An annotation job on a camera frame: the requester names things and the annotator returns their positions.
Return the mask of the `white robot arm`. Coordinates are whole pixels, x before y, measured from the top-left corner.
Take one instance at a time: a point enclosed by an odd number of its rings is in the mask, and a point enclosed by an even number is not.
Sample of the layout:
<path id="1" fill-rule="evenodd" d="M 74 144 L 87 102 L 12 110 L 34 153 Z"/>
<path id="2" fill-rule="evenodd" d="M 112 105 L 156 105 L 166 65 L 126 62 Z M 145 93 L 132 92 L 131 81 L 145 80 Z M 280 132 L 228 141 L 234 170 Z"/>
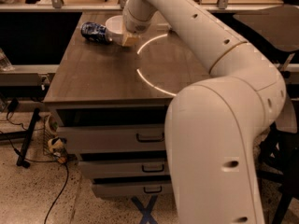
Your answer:
<path id="1" fill-rule="evenodd" d="M 160 12 L 210 77 L 181 90 L 165 119 L 165 146 L 180 224 L 264 224 L 255 138 L 279 116 L 283 76 L 242 35 L 193 0 L 128 0 L 128 33 Z"/>

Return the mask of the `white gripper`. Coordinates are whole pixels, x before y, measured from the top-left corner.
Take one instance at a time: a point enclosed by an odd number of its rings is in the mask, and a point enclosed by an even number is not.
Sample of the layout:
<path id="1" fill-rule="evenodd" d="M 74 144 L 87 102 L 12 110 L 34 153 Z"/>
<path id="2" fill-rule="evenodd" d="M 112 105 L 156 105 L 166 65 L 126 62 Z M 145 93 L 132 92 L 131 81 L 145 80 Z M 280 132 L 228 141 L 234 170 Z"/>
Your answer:
<path id="1" fill-rule="evenodd" d="M 150 25 L 153 13 L 141 9 L 125 9 L 123 23 L 128 32 L 123 33 L 121 44 L 124 47 L 133 46 L 139 39 L 138 34 L 145 33 Z"/>

